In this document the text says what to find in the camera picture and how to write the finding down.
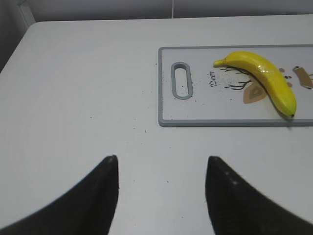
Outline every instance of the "banana stem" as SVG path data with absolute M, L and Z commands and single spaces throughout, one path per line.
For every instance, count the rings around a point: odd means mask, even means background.
M 224 66 L 224 60 L 217 60 L 213 63 L 213 67 L 222 67 Z

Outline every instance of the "banana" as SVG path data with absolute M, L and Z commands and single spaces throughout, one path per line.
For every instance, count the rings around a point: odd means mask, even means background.
M 293 118 L 297 102 L 282 73 L 266 58 L 252 52 L 235 51 L 214 67 L 232 66 L 247 70 L 265 87 L 275 107 L 286 117 Z

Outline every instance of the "white table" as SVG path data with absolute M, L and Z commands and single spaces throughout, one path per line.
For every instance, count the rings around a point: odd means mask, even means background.
M 0 227 L 50 203 L 110 154 L 120 175 L 112 235 L 213 235 L 210 155 L 313 222 L 313 129 L 160 127 L 156 64 L 159 47 L 312 38 L 312 15 L 33 25 L 0 74 Z

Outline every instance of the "wall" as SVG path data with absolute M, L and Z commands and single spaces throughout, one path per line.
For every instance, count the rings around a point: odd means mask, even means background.
M 37 21 L 313 13 L 313 0 L 28 0 Z
M 0 0 L 0 71 L 26 31 L 15 0 Z
M 170 18 L 172 0 L 28 0 L 36 21 Z
M 175 0 L 175 17 L 312 14 L 313 0 Z

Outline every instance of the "gray cutting board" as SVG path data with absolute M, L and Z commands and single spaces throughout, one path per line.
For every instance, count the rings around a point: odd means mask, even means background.
M 258 53 L 282 71 L 297 99 L 293 121 L 280 117 L 264 89 L 246 71 L 213 68 L 215 60 L 239 50 Z M 162 47 L 158 62 L 161 126 L 313 125 L 312 45 Z M 183 69 L 190 85 L 180 76 Z

